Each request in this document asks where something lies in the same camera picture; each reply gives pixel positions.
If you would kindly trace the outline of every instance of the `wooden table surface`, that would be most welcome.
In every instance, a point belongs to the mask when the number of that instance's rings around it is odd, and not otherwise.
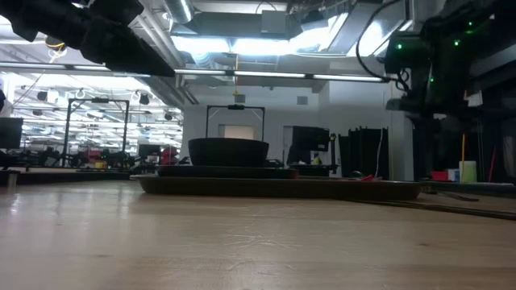
[[[516,289],[516,223],[131,181],[18,187],[0,194],[0,289]]]

